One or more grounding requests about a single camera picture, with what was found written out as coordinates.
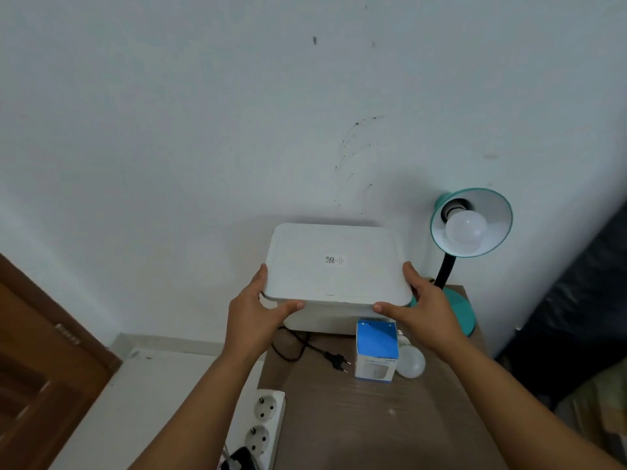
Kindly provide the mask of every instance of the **door frame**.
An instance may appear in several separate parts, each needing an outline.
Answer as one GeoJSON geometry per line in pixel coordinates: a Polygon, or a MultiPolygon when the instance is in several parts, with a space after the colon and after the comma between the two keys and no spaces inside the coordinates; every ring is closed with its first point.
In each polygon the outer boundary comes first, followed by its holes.
{"type": "Polygon", "coordinates": [[[34,308],[53,326],[58,324],[80,340],[77,345],[92,356],[106,369],[115,373],[120,369],[121,359],[109,351],[90,332],[85,330],[72,315],[40,289],[19,268],[15,267],[4,255],[0,254],[0,282],[9,288],[21,300],[34,308]]]}

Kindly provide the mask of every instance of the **finger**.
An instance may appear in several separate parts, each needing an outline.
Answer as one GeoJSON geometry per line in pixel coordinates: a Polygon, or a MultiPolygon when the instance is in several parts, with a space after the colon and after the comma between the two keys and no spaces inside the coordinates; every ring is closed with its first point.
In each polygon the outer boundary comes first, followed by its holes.
{"type": "Polygon", "coordinates": [[[287,300],[277,308],[274,308],[274,312],[281,318],[281,321],[285,320],[288,316],[305,308],[305,302],[302,300],[287,300]]]}
{"type": "Polygon", "coordinates": [[[403,275],[405,276],[405,280],[409,282],[419,294],[422,294],[431,283],[420,276],[413,265],[411,265],[410,261],[407,261],[403,264],[403,275]]]}
{"type": "Polygon", "coordinates": [[[392,305],[388,302],[377,302],[372,306],[372,309],[376,313],[396,321],[403,321],[405,312],[407,311],[405,307],[392,305]]]}
{"type": "Polygon", "coordinates": [[[263,288],[266,285],[266,280],[268,279],[268,266],[266,264],[262,264],[259,267],[257,273],[253,276],[253,279],[250,281],[250,284],[246,286],[244,290],[252,293],[255,297],[259,297],[259,294],[262,292],[263,288]]]}

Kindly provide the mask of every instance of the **electrical socket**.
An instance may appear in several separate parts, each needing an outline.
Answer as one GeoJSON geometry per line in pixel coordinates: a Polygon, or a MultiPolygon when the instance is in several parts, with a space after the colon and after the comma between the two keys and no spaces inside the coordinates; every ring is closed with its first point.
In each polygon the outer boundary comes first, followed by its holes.
{"type": "Polygon", "coordinates": [[[272,470],[274,465],[285,404],[285,392],[257,389],[252,425],[244,437],[244,445],[255,457],[260,470],[272,470]]]}
{"type": "Polygon", "coordinates": [[[254,411],[257,420],[266,422],[268,419],[272,419],[277,412],[277,400],[268,394],[261,396],[255,403],[254,411]]]}
{"type": "Polygon", "coordinates": [[[250,429],[244,440],[244,445],[246,445],[257,458],[261,457],[263,452],[268,449],[269,443],[270,434],[268,433],[268,429],[264,426],[255,426],[250,429]]]}

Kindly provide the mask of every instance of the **box lid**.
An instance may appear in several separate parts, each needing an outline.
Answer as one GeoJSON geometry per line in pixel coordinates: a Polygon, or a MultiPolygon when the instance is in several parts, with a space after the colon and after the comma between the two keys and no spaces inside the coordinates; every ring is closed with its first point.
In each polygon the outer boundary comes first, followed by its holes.
{"type": "Polygon", "coordinates": [[[398,358],[396,323],[359,320],[357,322],[357,354],[374,358],[398,358]]]}
{"type": "Polygon", "coordinates": [[[404,261],[400,240],[382,227],[284,223],[272,234],[263,294],[269,300],[405,306],[412,293],[404,261]]]}

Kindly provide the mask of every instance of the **desk lamp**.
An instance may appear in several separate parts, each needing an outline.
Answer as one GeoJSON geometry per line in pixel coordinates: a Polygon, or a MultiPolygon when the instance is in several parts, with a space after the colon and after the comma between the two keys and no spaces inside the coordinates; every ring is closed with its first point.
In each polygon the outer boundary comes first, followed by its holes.
{"type": "Polygon", "coordinates": [[[507,199],[486,188],[444,193],[435,201],[431,237],[444,251],[444,260],[434,284],[444,291],[466,336],[474,330],[474,310],[468,300],[444,285],[457,258],[482,256],[496,249],[512,229],[512,218],[507,199]]]}

